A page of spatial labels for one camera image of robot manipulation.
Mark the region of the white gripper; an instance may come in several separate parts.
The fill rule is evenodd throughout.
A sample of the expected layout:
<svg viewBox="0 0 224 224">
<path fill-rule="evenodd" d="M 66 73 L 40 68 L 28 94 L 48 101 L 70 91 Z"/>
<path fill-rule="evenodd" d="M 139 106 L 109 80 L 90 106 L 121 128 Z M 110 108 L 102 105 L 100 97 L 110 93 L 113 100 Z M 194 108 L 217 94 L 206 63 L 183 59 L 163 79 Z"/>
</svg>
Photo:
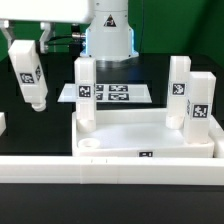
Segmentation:
<svg viewBox="0 0 224 224">
<path fill-rule="evenodd" d="M 93 0 L 0 0 L 0 19 L 5 19 L 0 20 L 0 31 L 11 47 L 14 26 L 9 20 L 40 21 L 40 52 L 46 54 L 55 31 L 53 22 L 90 23 L 93 15 Z"/>
</svg>

